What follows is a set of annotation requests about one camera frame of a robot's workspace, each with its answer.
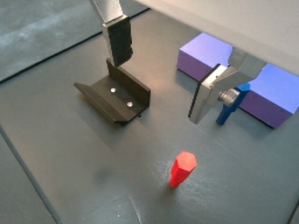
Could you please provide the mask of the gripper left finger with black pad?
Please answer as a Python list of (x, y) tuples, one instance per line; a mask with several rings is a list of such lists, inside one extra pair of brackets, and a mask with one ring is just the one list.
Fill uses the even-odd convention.
[(89, 0), (89, 3), (101, 22), (112, 64), (118, 67), (133, 54), (129, 17), (118, 0)]

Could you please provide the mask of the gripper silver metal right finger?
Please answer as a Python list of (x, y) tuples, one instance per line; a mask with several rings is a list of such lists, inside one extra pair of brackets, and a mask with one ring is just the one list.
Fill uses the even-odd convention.
[(220, 97), (232, 99), (233, 88), (252, 81), (265, 64), (253, 55), (237, 48), (232, 48), (228, 67), (216, 65), (196, 88), (188, 114), (193, 123), (197, 123), (206, 115)]

